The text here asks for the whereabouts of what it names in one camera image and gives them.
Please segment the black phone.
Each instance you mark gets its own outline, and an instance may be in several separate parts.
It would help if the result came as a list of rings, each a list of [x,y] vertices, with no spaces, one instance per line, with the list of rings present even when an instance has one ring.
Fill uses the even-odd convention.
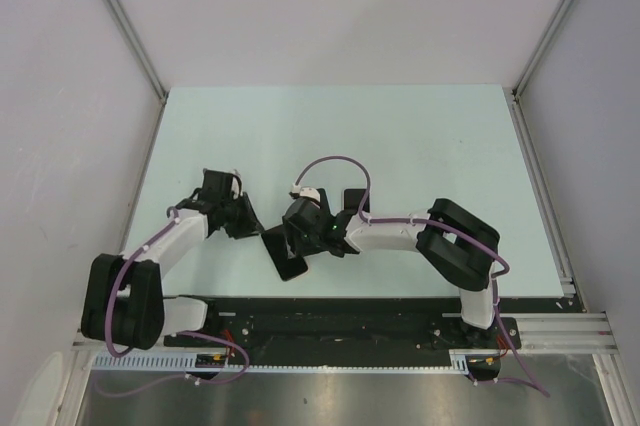
[[[261,240],[283,282],[291,281],[308,272],[306,261],[290,256],[282,226],[276,226],[261,234]]]
[[[370,196],[366,195],[366,190],[363,188],[345,188],[342,193],[342,208],[344,210],[357,211],[363,198],[365,198],[366,201],[363,204],[362,210],[369,213]]]

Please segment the aluminium front rail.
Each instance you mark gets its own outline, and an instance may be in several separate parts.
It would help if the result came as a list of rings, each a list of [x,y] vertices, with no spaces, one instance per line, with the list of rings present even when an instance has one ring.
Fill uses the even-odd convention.
[[[493,350],[510,339],[518,349],[569,352],[617,348],[603,313],[503,314],[487,330],[466,326],[457,314],[281,313],[222,316],[206,334],[225,336],[250,350],[278,343],[308,342],[357,346],[410,346],[415,349]]]

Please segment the aluminium frame post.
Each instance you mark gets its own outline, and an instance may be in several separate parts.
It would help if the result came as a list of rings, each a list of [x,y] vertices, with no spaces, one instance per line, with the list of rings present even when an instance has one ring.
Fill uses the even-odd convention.
[[[123,2],[121,0],[102,0],[102,2],[154,96],[162,106],[165,106],[168,90],[163,85]]]
[[[519,99],[526,91],[526,88],[534,74],[550,51],[550,48],[557,36],[560,34],[564,23],[568,20],[570,13],[573,11],[577,2],[578,0],[559,0],[556,4],[552,15],[536,42],[532,53],[528,57],[523,70],[510,90],[514,99]]]

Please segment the left aluminium frame post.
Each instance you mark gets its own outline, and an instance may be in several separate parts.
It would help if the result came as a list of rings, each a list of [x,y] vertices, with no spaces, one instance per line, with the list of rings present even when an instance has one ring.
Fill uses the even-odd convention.
[[[123,2],[121,0],[102,0],[102,2],[154,96],[162,106],[165,106],[168,90],[163,85]]]

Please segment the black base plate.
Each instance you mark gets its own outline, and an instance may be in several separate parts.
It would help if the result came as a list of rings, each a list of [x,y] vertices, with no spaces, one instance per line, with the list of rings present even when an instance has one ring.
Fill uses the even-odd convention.
[[[502,324],[466,325],[457,298],[208,298],[196,337],[165,338],[170,347],[206,348],[209,337],[244,348],[254,367],[394,368],[443,366],[455,349],[495,351],[521,344],[516,315],[579,313],[573,298],[500,302]]]

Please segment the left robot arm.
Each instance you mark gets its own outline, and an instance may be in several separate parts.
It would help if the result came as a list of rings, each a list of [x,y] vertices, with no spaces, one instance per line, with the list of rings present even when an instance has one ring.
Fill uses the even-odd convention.
[[[102,253],[90,267],[81,318],[84,337],[102,341],[120,358],[186,331],[197,344],[214,343],[221,322],[200,299],[167,297],[163,278],[214,233],[238,240],[264,231],[240,174],[206,169],[202,185],[167,209],[167,223],[140,246]]]

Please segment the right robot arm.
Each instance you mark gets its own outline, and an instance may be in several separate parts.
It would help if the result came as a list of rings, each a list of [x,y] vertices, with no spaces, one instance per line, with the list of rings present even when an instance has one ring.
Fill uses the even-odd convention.
[[[496,337],[493,274],[500,234],[457,203],[438,198],[426,216],[375,217],[348,209],[334,215],[324,193],[303,188],[284,213],[282,226],[294,258],[378,250],[421,254],[459,290],[463,339],[484,347]]]

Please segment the right aluminium frame post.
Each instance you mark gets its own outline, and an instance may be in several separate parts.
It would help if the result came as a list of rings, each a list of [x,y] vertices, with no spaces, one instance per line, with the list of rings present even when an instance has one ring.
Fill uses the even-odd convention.
[[[564,23],[568,20],[570,13],[573,11],[577,2],[578,0],[559,0],[556,4],[552,15],[536,42],[532,53],[528,57],[523,70],[510,90],[514,99],[519,99],[526,91],[526,88],[534,74],[550,51],[550,48],[557,36],[560,34]]]

